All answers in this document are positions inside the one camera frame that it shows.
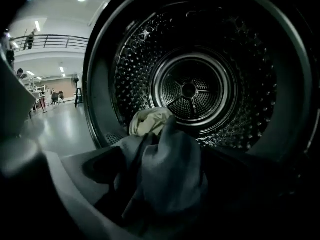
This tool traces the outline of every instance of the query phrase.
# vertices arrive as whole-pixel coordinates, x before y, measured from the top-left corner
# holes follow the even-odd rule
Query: washing machine drum
[[[299,29],[270,0],[111,0],[84,63],[95,140],[112,144],[135,113],[164,107],[202,146],[303,152],[315,68],[291,18]]]

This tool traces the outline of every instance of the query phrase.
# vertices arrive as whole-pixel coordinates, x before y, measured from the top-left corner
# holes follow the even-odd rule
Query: metal railing
[[[85,50],[88,45],[88,38],[59,35],[59,34],[37,34],[32,38],[29,36],[21,36],[14,39],[17,44],[15,52],[22,52],[33,49],[44,48],[71,48]]]

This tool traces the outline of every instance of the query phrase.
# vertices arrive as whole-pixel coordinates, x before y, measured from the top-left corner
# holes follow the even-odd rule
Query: floor
[[[73,102],[38,110],[25,121],[21,136],[37,141],[43,150],[59,156],[77,155],[96,149],[83,104]]]

